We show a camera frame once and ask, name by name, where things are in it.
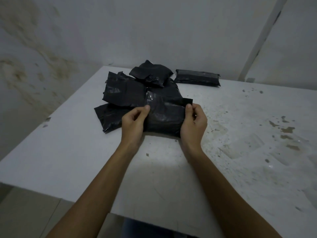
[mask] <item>white wall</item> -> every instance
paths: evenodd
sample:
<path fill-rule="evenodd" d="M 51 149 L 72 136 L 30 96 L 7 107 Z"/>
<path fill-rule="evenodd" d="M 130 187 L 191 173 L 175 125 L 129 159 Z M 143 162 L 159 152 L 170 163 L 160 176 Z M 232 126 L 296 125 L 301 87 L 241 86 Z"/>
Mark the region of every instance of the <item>white wall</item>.
<path fill-rule="evenodd" d="M 0 159 L 101 65 L 236 80 L 276 1 L 0 0 Z"/>
<path fill-rule="evenodd" d="M 246 79 L 317 90 L 317 0 L 288 0 Z"/>

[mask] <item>black plastic package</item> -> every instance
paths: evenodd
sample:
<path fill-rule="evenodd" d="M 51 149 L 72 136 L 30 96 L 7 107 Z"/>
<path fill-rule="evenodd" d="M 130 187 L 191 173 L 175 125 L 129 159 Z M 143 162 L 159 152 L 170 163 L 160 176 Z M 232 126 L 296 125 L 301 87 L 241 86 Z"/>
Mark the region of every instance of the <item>black plastic package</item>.
<path fill-rule="evenodd" d="M 152 84 L 164 87 L 164 82 L 173 75 L 173 72 L 161 64 L 153 64 L 146 60 L 139 67 L 134 67 L 129 75 L 142 80 L 146 86 Z"/>
<path fill-rule="evenodd" d="M 192 104 L 188 98 L 164 97 L 146 92 L 145 104 L 151 109 L 144 121 L 144 132 L 155 132 L 174 137 L 180 137 L 180 128 L 185 119 L 186 104 Z"/>
<path fill-rule="evenodd" d="M 165 97 L 182 98 L 177 84 L 171 78 L 165 81 L 164 88 L 146 88 L 146 90 Z"/>
<path fill-rule="evenodd" d="M 144 106 L 146 87 L 123 72 L 109 72 L 103 99 L 108 103 L 124 107 Z"/>
<path fill-rule="evenodd" d="M 176 69 L 176 83 L 220 86 L 219 74 Z"/>
<path fill-rule="evenodd" d="M 133 108 L 120 107 L 110 103 L 94 108 L 102 125 L 102 131 L 105 133 L 120 128 L 122 116 L 132 109 Z"/>

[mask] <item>right hand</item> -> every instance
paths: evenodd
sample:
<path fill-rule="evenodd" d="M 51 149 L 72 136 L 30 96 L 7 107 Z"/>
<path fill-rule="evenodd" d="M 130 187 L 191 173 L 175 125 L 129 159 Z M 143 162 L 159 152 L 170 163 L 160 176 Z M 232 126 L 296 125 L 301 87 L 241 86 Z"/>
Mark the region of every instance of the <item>right hand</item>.
<path fill-rule="evenodd" d="M 193 156 L 202 152 L 201 139 L 207 128 L 207 117 L 199 104 L 187 104 L 185 109 L 185 120 L 180 129 L 180 137 L 184 152 Z"/>

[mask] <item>table surface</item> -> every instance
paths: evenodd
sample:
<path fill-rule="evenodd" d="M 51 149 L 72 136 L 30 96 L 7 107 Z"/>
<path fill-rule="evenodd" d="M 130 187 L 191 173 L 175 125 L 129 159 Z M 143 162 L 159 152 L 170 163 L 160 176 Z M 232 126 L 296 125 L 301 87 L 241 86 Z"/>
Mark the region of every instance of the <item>table surface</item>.
<path fill-rule="evenodd" d="M 79 198 L 121 138 L 121 129 L 102 132 L 93 109 L 105 104 L 109 71 L 130 69 L 102 67 L 0 162 L 1 182 Z M 208 117 L 203 150 L 283 237 L 317 237 L 317 91 L 220 83 L 178 85 Z M 202 238 L 223 236 L 179 140 L 171 137 L 145 136 L 111 212 Z"/>

